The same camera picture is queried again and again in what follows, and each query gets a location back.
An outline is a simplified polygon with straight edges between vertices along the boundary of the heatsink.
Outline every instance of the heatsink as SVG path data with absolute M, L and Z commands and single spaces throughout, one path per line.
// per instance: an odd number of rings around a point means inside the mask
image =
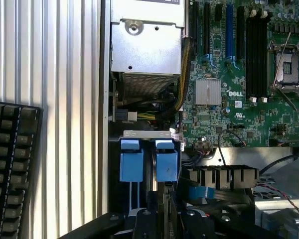
M 216 78 L 196 80 L 195 104 L 217 106 L 221 104 L 221 84 Z

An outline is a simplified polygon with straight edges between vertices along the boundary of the red wire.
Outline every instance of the red wire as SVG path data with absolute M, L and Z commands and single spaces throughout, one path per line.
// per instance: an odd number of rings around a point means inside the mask
M 280 191 L 279 189 L 277 188 L 274 188 L 272 186 L 268 186 L 266 184 L 263 184 L 263 183 L 258 183 L 256 186 L 260 186 L 260 187 L 264 187 L 264 188 L 268 188 L 270 190 L 273 190 L 273 191 L 276 191 L 278 193 L 280 193 L 284 198 L 286 198 L 288 200 L 288 202 L 297 210 L 297 212 L 299 213 L 299 208 L 291 201 L 291 199 L 287 196 L 286 193 Z

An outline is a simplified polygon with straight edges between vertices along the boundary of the blue plastic tab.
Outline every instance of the blue plastic tab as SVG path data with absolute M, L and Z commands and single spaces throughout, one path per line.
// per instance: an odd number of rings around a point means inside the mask
M 156 155 L 156 178 L 158 182 L 177 181 L 177 152 Z
M 214 199 L 215 189 L 204 187 L 204 186 L 189 187 L 189 195 L 188 196 L 189 196 L 190 200 L 197 200 L 199 198 Z
M 174 149 L 172 140 L 155 140 L 156 149 Z
M 120 181 L 143 181 L 144 152 L 121 153 Z
M 122 150 L 139 150 L 140 143 L 138 140 L 122 139 L 121 140 Z

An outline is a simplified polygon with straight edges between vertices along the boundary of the aluminum panel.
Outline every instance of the aluminum panel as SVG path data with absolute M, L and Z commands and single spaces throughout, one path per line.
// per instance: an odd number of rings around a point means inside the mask
M 109 0 L 104 10 L 109 31 Z M 0 0 L 0 101 L 44 109 L 24 238 L 54 239 L 107 211 L 100 13 L 101 0 Z

